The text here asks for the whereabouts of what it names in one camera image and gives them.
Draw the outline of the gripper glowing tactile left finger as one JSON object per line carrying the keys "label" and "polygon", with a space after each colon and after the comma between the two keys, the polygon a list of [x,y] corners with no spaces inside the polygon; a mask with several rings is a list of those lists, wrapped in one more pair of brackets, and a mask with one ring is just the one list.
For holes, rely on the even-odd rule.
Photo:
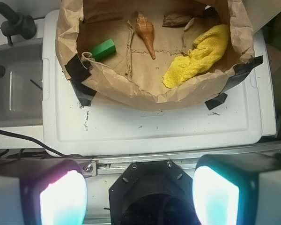
{"label": "gripper glowing tactile left finger", "polygon": [[87,195],[72,159],[0,159],[0,225],[81,225]]}

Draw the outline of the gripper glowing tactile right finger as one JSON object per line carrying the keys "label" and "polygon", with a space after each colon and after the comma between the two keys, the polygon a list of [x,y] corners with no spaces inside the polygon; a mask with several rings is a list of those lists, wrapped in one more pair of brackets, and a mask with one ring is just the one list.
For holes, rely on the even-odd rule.
{"label": "gripper glowing tactile right finger", "polygon": [[281,225],[281,153],[203,155],[192,196],[203,225]]}

